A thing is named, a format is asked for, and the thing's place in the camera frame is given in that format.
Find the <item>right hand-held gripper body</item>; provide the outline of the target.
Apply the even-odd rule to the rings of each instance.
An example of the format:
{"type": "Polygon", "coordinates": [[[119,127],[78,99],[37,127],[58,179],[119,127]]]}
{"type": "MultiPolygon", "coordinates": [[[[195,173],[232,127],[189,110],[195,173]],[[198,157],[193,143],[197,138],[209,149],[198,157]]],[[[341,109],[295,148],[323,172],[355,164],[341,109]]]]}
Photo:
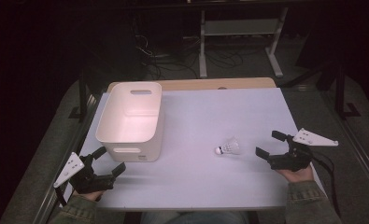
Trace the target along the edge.
{"type": "Polygon", "coordinates": [[[285,154],[270,155],[267,162],[272,170],[298,171],[305,169],[313,159],[311,147],[337,147],[339,142],[302,128],[296,135],[287,134],[289,149],[285,154]]]}

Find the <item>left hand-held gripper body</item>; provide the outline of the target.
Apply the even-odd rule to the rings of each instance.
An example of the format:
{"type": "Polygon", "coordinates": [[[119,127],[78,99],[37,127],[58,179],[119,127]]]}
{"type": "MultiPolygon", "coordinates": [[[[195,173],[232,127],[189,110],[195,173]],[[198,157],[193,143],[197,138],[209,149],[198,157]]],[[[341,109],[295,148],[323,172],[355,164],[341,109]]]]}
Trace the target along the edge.
{"type": "Polygon", "coordinates": [[[72,152],[63,170],[53,183],[53,187],[57,189],[63,183],[69,182],[78,193],[91,193],[112,189],[115,177],[112,174],[97,175],[92,168],[94,161],[92,154],[79,156],[77,153],[72,152]]]}

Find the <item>white shuttlecock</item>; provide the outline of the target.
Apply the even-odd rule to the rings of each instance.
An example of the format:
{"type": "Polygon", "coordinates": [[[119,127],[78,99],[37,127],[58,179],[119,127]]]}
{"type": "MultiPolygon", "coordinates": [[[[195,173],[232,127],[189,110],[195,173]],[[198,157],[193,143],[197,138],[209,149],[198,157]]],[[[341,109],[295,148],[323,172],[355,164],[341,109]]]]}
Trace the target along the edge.
{"type": "Polygon", "coordinates": [[[219,147],[216,147],[214,151],[217,155],[223,155],[223,154],[240,155],[241,154],[241,148],[235,137],[231,137],[224,144],[222,144],[219,147]]]}

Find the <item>white plastic bin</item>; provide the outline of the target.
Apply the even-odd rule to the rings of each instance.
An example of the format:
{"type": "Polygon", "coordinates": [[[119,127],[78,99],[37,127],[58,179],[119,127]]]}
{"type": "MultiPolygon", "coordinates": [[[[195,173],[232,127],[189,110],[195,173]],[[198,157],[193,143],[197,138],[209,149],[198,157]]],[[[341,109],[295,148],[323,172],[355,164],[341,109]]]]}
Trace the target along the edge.
{"type": "Polygon", "coordinates": [[[113,87],[95,137],[114,161],[156,161],[162,150],[163,89],[156,82],[124,82],[113,87]]]}

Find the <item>person's left hand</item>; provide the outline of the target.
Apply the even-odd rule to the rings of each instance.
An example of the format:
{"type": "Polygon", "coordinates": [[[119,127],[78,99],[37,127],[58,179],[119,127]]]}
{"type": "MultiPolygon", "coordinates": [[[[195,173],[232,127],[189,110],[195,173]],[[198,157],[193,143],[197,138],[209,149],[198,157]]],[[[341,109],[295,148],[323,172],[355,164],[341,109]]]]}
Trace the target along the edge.
{"type": "Polygon", "coordinates": [[[75,196],[80,196],[82,198],[85,198],[89,201],[99,202],[104,194],[103,191],[95,191],[91,193],[78,193],[76,190],[73,191],[73,194],[75,196]]]}

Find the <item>person's right hand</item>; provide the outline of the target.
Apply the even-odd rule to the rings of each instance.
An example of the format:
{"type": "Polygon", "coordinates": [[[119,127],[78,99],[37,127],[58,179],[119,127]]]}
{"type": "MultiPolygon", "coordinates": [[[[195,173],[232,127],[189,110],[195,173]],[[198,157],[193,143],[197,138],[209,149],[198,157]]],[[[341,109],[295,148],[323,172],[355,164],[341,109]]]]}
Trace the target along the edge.
{"type": "Polygon", "coordinates": [[[277,172],[286,178],[290,183],[313,181],[313,169],[308,165],[305,169],[300,169],[296,172],[291,170],[277,170],[277,172]]]}

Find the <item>black metal stand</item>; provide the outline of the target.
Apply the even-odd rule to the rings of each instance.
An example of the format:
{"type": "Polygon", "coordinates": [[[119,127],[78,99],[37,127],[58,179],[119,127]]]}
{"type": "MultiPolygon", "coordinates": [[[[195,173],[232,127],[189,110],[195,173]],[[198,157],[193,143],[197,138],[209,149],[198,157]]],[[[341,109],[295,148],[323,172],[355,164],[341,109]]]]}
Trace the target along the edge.
{"type": "Polygon", "coordinates": [[[321,76],[316,84],[320,91],[328,91],[335,84],[334,110],[342,120],[361,115],[353,103],[345,102],[345,82],[346,75],[342,65],[329,61],[321,67],[321,76]]]}
{"type": "Polygon", "coordinates": [[[69,114],[70,119],[77,119],[79,123],[85,120],[88,114],[88,104],[92,96],[89,82],[90,69],[84,68],[78,76],[78,105],[74,106],[69,114]]]}

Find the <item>wooden table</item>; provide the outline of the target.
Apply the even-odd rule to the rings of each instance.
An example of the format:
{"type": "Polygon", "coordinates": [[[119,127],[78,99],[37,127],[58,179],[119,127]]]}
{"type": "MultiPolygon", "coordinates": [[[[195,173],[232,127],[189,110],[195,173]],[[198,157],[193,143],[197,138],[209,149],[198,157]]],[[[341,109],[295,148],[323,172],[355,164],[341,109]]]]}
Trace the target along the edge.
{"type": "Polygon", "coordinates": [[[265,89],[277,85],[270,77],[211,78],[211,79],[178,79],[134,81],[141,91],[197,91],[197,90],[229,90],[229,89],[265,89]]]}

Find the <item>aluminium rail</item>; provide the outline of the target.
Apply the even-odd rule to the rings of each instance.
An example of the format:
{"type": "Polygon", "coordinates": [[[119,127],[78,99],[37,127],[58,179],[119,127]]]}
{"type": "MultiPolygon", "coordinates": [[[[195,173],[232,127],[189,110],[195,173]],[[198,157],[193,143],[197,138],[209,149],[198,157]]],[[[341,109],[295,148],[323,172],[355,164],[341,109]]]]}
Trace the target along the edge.
{"type": "Polygon", "coordinates": [[[72,193],[68,182],[59,188],[53,183],[63,170],[72,152],[79,154],[91,126],[98,97],[91,96],[88,104],[88,114],[81,123],[70,119],[69,114],[78,105],[78,95],[63,98],[56,116],[53,118],[40,148],[34,156],[35,177],[32,179],[32,189],[35,191],[37,205],[35,215],[30,224],[47,224],[58,208],[63,206],[72,193]]]}
{"type": "Polygon", "coordinates": [[[356,160],[364,170],[369,181],[369,102],[359,93],[348,95],[349,101],[343,103],[343,113],[335,108],[336,97],[324,93],[326,104],[332,109],[334,117],[353,148],[356,160]]]}

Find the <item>white metal desk frame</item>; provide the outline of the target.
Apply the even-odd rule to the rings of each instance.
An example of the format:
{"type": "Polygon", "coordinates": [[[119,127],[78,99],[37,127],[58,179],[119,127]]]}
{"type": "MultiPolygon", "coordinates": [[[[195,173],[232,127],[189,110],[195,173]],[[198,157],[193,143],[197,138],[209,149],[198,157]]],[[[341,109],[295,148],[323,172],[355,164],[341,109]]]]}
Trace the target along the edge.
{"type": "Polygon", "coordinates": [[[249,19],[249,20],[223,20],[208,21],[206,12],[201,12],[200,22],[200,78],[207,78],[205,41],[207,36],[224,35],[272,35],[271,44],[266,47],[265,53],[277,78],[283,77],[283,72],[277,61],[275,51],[286,20],[288,8],[283,7],[276,19],[249,19]]]}

